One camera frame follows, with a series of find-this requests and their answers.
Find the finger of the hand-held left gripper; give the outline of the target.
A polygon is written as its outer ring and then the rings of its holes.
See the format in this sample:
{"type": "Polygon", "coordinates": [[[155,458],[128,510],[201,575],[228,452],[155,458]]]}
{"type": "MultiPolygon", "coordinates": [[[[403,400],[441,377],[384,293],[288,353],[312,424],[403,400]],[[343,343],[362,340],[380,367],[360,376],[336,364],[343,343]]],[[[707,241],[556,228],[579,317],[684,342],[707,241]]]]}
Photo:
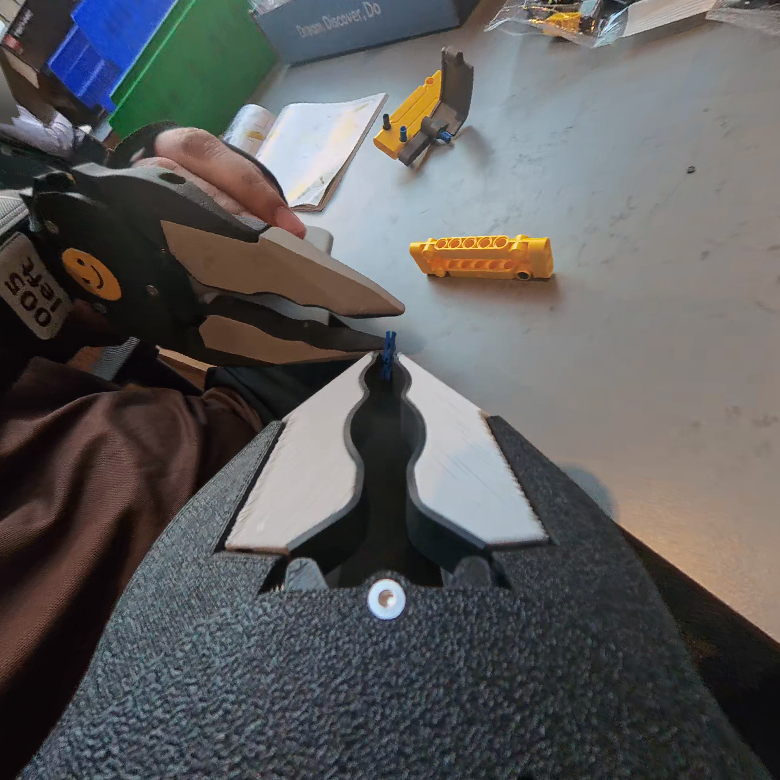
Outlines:
{"type": "Polygon", "coordinates": [[[395,317],[405,305],[386,289],[305,239],[272,227],[246,242],[162,221],[170,255],[201,286],[270,294],[353,318],[395,317]]]}
{"type": "Polygon", "coordinates": [[[269,365],[294,365],[351,360],[382,350],[385,336],[365,333],[334,321],[324,324],[281,316],[254,325],[211,314],[199,327],[206,349],[239,359],[269,365]]]}

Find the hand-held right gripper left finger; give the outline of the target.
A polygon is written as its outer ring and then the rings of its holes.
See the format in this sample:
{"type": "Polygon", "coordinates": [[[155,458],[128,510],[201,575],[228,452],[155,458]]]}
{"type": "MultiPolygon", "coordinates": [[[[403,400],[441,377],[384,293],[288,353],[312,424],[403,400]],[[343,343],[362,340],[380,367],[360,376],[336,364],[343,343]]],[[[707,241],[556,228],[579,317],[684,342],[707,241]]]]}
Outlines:
{"type": "Polygon", "coordinates": [[[238,509],[226,550],[301,555],[317,536],[337,555],[349,547],[325,536],[348,519],[363,494],[364,464],[351,426],[368,398],[365,376],[377,356],[368,353],[353,362],[282,419],[238,509]]]}

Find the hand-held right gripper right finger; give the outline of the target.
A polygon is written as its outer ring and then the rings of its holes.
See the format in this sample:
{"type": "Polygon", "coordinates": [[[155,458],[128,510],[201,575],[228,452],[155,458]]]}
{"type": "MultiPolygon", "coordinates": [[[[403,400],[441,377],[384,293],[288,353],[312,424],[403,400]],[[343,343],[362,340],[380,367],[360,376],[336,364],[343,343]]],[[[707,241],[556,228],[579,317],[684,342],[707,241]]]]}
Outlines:
{"type": "Polygon", "coordinates": [[[420,550],[494,551],[546,544],[549,535],[482,409],[405,355],[404,432],[409,537],[420,550]]]}

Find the yellow panel brick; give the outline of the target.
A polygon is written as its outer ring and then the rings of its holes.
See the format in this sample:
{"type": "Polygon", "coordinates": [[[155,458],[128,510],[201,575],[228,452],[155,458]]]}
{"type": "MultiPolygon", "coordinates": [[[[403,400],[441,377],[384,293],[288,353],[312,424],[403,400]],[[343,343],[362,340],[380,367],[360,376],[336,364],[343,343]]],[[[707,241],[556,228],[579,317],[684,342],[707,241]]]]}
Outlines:
{"type": "Polygon", "coordinates": [[[533,280],[548,280],[554,274],[548,238],[517,236],[464,236],[431,238],[409,245],[420,270],[435,278],[517,280],[518,271],[533,274],[533,280]]]}

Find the yellow grey brick assembly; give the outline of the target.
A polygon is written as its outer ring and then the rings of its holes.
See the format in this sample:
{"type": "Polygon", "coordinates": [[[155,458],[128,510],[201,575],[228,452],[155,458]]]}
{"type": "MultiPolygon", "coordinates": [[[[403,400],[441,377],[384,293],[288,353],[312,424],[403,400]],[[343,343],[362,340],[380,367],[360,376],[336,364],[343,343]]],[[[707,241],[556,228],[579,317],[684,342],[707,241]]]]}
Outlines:
{"type": "Polygon", "coordinates": [[[411,168],[431,147],[450,144],[470,113],[473,83],[473,65],[463,52],[443,48],[439,70],[383,115],[376,149],[411,168]]]}

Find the grey desk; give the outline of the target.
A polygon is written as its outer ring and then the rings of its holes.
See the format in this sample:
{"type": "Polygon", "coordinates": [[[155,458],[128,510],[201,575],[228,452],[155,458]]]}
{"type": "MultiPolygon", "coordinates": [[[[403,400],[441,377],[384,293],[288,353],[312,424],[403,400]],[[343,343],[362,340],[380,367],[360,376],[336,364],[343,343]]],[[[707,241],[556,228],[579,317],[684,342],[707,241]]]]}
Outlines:
{"type": "Polygon", "coordinates": [[[589,50],[448,34],[282,68],[250,99],[388,95],[474,65],[451,146],[366,139],[334,256],[405,304],[398,345],[560,464],[629,533],[778,640],[778,38],[697,18],[589,50]],[[548,280],[435,278],[431,238],[548,238],[548,280]]]}

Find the person's left hand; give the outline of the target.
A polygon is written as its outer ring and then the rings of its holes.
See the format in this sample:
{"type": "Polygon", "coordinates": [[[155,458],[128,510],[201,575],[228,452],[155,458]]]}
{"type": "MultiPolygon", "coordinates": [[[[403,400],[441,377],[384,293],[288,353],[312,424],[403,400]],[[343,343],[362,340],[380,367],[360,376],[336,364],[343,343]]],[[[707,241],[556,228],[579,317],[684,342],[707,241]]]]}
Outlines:
{"type": "Polygon", "coordinates": [[[166,130],[155,139],[151,151],[132,157],[132,166],[170,170],[231,214],[255,217],[300,239],[307,235],[306,226],[288,206],[271,173],[204,130],[166,130]]]}

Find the person's black trousers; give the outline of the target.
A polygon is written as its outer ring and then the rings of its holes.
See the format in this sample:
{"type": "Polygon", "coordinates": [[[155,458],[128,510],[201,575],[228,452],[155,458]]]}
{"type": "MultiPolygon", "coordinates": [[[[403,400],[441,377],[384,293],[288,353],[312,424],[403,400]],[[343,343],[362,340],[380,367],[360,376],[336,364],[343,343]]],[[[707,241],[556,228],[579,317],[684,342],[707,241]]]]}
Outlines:
{"type": "Polygon", "coordinates": [[[358,362],[220,366],[207,371],[204,400],[226,407],[253,433],[280,420],[358,362]]]}

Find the instruction booklet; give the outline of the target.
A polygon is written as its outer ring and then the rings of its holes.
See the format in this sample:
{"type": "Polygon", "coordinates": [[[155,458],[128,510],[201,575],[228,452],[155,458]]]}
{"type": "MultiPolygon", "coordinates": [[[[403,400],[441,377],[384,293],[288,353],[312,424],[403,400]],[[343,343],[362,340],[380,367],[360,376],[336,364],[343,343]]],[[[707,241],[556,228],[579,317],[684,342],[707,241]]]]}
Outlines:
{"type": "Polygon", "coordinates": [[[269,169],[292,209],[322,211],[387,97],[376,93],[350,102],[295,103],[278,115],[245,104],[223,140],[269,169]]]}

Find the green plastic bin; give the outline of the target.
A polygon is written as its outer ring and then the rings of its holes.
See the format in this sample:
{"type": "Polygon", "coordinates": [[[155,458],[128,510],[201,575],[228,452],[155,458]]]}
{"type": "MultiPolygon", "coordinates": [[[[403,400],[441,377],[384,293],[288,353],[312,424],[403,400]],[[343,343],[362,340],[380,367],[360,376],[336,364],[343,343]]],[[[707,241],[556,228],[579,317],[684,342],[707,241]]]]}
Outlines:
{"type": "Polygon", "coordinates": [[[248,2],[175,2],[112,91],[109,125],[122,139],[163,121],[220,136],[276,63],[248,2]]]}

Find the blue plastic bin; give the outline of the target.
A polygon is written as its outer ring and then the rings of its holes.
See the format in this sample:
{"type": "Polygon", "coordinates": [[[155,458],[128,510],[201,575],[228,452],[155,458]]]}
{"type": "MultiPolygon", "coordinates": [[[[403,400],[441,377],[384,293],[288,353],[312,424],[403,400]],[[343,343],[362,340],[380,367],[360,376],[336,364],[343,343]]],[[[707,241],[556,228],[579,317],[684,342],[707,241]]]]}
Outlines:
{"type": "Polygon", "coordinates": [[[83,1],[47,62],[52,74],[90,110],[115,111],[112,92],[151,40],[173,1],[83,1]]]}

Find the blue robot kit box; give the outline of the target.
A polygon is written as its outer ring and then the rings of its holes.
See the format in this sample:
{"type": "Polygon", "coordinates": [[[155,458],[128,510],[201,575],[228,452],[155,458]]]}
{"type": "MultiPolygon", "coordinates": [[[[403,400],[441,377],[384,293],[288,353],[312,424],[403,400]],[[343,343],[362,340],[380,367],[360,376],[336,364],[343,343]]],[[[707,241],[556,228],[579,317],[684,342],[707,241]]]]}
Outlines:
{"type": "Polygon", "coordinates": [[[298,65],[455,29],[477,4],[291,1],[253,14],[279,59],[298,65]]]}

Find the bag of yellow bricks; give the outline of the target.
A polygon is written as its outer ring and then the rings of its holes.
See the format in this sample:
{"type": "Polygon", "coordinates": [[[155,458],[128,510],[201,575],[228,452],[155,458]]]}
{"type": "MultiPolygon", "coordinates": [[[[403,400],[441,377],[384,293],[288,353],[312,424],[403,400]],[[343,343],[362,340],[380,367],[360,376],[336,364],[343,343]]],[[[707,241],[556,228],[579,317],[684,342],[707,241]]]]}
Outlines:
{"type": "Polygon", "coordinates": [[[600,48],[706,15],[715,5],[716,1],[507,1],[484,31],[534,32],[600,48]]]}

